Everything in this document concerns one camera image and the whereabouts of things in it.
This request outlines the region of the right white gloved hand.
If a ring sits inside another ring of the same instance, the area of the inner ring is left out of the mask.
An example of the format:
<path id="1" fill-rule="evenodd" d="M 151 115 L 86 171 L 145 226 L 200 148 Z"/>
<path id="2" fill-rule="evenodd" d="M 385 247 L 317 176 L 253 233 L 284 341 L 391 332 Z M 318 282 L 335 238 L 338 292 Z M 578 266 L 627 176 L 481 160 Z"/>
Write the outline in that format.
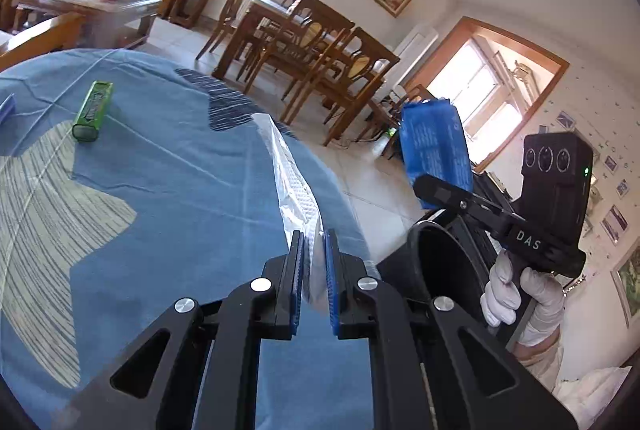
<path id="1" fill-rule="evenodd" d="M 480 296 L 480 308 L 491 328 L 516 323 L 524 301 L 533 311 L 518 335 L 518 345 L 526 349 L 552 343 L 560 333 L 565 314 L 565 296 L 560 283 L 551 275 L 529 266 L 516 275 L 511 255 L 501 250 L 489 270 L 488 282 Z"/>

